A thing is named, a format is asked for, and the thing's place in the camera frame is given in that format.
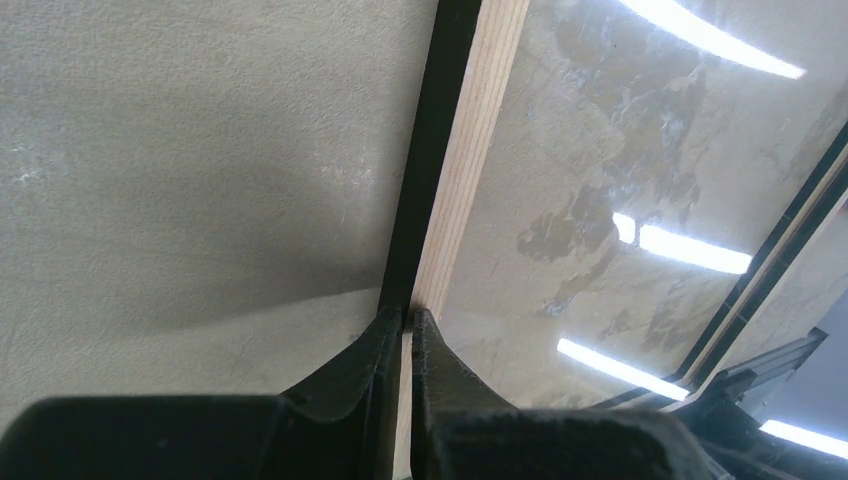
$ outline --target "black strip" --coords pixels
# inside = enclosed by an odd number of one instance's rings
[[[407,317],[481,0],[441,0],[409,143],[378,308]]]
[[[680,365],[680,368],[678,368],[676,372],[664,377],[663,380],[671,383],[677,382],[683,378],[690,368],[692,368],[692,365],[695,363],[695,359],[701,354],[704,348],[706,348],[710,339],[713,338],[718,331],[718,328],[721,326],[724,318],[729,314],[730,308],[739,301],[742,291],[744,291],[751,283],[754,274],[763,268],[763,263],[765,262],[766,257],[768,257],[774,250],[777,241],[786,234],[786,231],[789,229],[789,225],[798,216],[803,205],[809,201],[810,196],[813,194],[816,187],[818,187],[818,185],[824,180],[825,175],[833,167],[833,164],[836,162],[839,154],[842,153],[842,150],[846,148],[846,145],[848,145],[848,124],[842,127],[842,130],[840,130],[833,143],[827,149],[827,152],[825,152],[824,157],[822,157],[818,165],[816,165],[812,173],[810,173],[810,176],[807,178],[807,181],[804,182],[801,190],[792,200],[792,203],[789,204],[786,212],[784,212],[783,216],[780,217],[777,225],[775,225],[765,242],[763,242],[760,250],[751,260],[751,266],[748,269],[748,272],[742,275],[742,277],[740,277],[736,282],[736,285],[727,295],[724,303],[722,303],[712,320],[710,320],[710,323],[707,325],[704,333],[702,333],[700,338],[698,338],[698,341],[695,342],[695,345],[683,361],[683,364]],[[718,364],[719,359],[724,356],[724,354],[730,349],[733,342],[739,337],[739,334],[742,332],[742,328],[746,323],[748,323],[748,319],[751,318],[758,308],[760,308],[760,305],[762,305],[766,296],[768,296],[769,292],[771,292],[786,272],[788,266],[795,261],[798,253],[800,253],[804,245],[810,240],[813,232],[816,231],[822,221],[824,221],[827,214],[830,213],[830,211],[836,206],[836,203],[839,201],[839,198],[842,197],[845,190],[848,190],[848,168],[842,168],[837,173],[836,177],[830,185],[827,186],[819,200],[810,209],[810,213],[798,226],[798,230],[792,234],[792,237],[784,246],[783,250],[779,252],[774,265],[769,268],[763,279],[755,287],[754,291],[751,292],[751,296],[745,300],[742,308],[739,309],[737,315],[730,322],[730,325],[728,325],[727,330],[722,333],[721,338],[718,340],[713,350],[709,353],[707,358],[704,359],[704,362],[695,372],[690,387],[699,388],[704,383],[710,372],[712,372]],[[612,408],[649,393],[650,391],[647,389],[635,388],[624,392],[621,395],[605,400],[595,405],[593,408]]]

